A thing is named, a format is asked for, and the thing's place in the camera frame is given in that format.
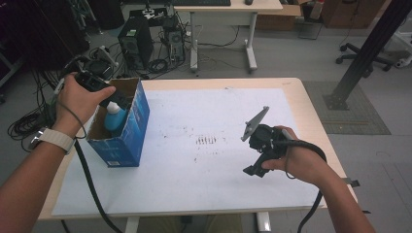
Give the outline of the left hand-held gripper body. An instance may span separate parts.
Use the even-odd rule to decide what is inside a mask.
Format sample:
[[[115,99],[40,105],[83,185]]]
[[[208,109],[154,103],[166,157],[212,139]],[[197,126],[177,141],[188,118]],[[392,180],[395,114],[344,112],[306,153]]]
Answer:
[[[109,85],[103,82],[100,78],[88,72],[81,72],[75,75],[77,83],[90,92],[99,91]]]

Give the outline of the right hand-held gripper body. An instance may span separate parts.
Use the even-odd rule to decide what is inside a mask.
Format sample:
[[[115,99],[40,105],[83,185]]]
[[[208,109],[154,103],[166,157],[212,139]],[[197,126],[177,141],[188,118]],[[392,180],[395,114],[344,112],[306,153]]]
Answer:
[[[287,151],[285,142],[288,138],[282,130],[261,123],[268,110],[269,107],[264,106],[256,116],[246,121],[245,131],[241,137],[243,142],[249,141],[249,146],[259,153],[255,166],[260,166],[269,159],[279,159]]]

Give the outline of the blue bottle with white cap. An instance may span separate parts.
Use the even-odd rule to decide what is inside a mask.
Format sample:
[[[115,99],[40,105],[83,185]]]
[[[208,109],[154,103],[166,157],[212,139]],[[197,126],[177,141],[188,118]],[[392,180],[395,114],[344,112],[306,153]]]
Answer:
[[[110,102],[104,120],[105,128],[112,134],[120,134],[127,117],[127,110],[122,109],[117,103]]]

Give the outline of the blue cardboard box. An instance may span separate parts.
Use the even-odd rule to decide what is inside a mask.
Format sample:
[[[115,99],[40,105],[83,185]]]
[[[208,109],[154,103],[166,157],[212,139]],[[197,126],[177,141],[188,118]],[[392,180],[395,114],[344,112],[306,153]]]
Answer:
[[[150,116],[146,93],[139,79],[111,80],[129,106],[120,134],[112,134],[104,126],[107,109],[99,107],[88,130],[86,140],[109,167],[138,167]]]

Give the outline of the person's right hand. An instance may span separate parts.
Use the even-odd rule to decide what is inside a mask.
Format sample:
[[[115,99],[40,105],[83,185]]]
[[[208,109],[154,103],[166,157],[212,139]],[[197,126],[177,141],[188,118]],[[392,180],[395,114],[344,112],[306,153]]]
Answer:
[[[293,177],[316,184],[326,163],[317,153],[303,147],[289,147],[279,159],[269,159],[261,164],[263,169],[281,170]]]

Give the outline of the black round device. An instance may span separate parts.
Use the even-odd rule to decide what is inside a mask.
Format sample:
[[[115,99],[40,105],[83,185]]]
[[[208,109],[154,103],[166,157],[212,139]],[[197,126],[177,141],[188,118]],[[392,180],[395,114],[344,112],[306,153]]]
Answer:
[[[103,80],[109,80],[118,66],[117,61],[109,54],[109,49],[101,46],[90,54],[85,69]]]

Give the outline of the beige table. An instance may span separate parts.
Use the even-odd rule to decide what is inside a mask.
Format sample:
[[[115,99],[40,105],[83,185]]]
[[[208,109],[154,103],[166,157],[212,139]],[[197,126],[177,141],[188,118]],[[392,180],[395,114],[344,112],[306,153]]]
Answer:
[[[137,167],[110,168],[81,146],[109,216],[203,215],[307,210],[311,184],[282,172],[251,177],[258,154],[241,141],[263,107],[264,123],[286,125],[320,147],[339,175],[343,167],[314,105],[297,78],[155,80],[142,83],[150,119]]]

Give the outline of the black computer tower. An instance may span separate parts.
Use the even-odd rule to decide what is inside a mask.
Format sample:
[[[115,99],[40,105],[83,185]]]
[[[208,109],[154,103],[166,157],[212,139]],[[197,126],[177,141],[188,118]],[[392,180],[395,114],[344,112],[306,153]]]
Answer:
[[[146,70],[154,50],[148,20],[145,17],[130,17],[118,40],[127,68]]]

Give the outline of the dark curtain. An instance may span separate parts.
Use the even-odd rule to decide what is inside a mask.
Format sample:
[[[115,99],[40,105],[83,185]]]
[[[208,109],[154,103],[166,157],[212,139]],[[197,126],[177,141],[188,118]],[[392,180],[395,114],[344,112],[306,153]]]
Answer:
[[[0,0],[0,28],[39,70],[61,70],[89,49],[67,0]]]

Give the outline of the open computer case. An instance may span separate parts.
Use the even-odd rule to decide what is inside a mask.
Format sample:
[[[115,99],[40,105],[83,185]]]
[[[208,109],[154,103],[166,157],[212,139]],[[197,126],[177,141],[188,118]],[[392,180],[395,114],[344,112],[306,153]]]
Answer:
[[[176,16],[167,17],[163,21],[163,32],[170,60],[174,62],[184,61],[184,34]]]

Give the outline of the brown cardboard box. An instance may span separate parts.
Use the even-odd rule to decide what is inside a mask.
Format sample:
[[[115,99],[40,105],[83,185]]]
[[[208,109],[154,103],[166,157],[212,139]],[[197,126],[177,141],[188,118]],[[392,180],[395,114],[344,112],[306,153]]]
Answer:
[[[284,5],[279,12],[259,13],[256,29],[291,31],[294,28],[296,18],[300,16],[301,9],[299,5]]]

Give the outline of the black office chair base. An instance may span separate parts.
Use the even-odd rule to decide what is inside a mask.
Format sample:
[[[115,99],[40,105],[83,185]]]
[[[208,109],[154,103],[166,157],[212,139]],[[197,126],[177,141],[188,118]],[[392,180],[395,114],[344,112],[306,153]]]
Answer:
[[[358,53],[361,51],[358,47],[350,44],[350,43],[346,43],[342,46],[339,47],[339,50],[342,52],[342,54],[335,60],[336,64],[341,64],[345,59],[355,59],[358,55]],[[346,50],[351,50],[352,53],[351,54],[345,54]],[[383,70],[385,72],[388,72],[394,65],[394,63],[386,58],[382,58],[379,55],[375,56],[373,58],[374,62],[383,64]]]

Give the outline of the black keyboard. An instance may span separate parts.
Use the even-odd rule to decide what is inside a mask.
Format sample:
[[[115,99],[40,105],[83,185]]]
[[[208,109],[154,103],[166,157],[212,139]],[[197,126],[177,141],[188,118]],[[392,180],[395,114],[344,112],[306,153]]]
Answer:
[[[210,6],[228,7],[231,6],[230,0],[171,0],[174,6]]]

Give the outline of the white desk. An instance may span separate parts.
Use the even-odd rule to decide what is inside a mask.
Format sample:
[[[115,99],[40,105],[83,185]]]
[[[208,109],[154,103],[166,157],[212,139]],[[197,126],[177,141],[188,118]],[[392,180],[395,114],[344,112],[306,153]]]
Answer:
[[[198,40],[194,35],[196,25],[245,25],[249,27],[248,38],[244,42],[246,57],[248,59],[248,70],[255,71],[258,68],[255,58],[253,40],[259,13],[279,12],[283,9],[280,0],[254,0],[252,5],[246,5],[245,0],[230,0],[231,6],[173,6],[176,12],[189,13],[190,22],[190,69],[198,70]]]

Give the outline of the black metal post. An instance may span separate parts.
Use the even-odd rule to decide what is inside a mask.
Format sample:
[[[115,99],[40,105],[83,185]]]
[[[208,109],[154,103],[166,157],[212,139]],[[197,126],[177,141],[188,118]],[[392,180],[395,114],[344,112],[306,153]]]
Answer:
[[[329,110],[349,109],[346,101],[350,93],[411,11],[412,0],[392,0],[336,88],[331,94],[323,96]]]

